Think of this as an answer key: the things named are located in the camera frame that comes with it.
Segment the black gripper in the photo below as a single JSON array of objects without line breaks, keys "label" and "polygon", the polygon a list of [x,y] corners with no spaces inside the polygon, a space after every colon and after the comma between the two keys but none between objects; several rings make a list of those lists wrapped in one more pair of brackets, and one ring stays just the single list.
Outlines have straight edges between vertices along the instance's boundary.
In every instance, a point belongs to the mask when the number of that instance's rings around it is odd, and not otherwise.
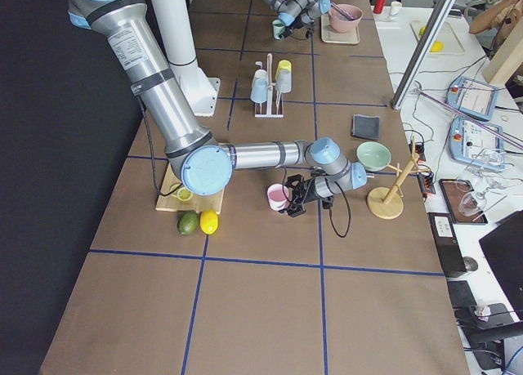
[{"label": "black gripper", "polygon": [[284,195],[287,204],[279,213],[287,214],[290,217],[298,217],[305,213],[304,204],[314,181],[314,178],[306,180],[300,174],[289,176],[283,183],[284,187],[289,190],[289,195]]},{"label": "black gripper", "polygon": [[295,20],[290,26],[284,26],[281,38],[292,38],[295,40],[308,40],[314,34],[315,24],[303,24],[300,20]]}]

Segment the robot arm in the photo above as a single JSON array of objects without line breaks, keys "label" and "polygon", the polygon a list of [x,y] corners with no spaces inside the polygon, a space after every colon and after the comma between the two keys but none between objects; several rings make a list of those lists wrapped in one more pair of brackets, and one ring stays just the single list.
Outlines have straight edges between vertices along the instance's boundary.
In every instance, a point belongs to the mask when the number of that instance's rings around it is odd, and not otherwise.
[{"label": "robot arm", "polygon": [[364,186],[360,163],[330,138],[317,141],[221,144],[199,124],[217,90],[198,65],[186,0],[69,0],[73,25],[103,34],[166,142],[176,177],[198,195],[221,191],[236,169],[305,164],[320,176],[297,186],[291,204],[326,199]]},{"label": "robot arm", "polygon": [[329,12],[331,0],[262,0],[278,14],[273,22],[275,39],[287,38],[295,29],[312,30],[314,23]]}]

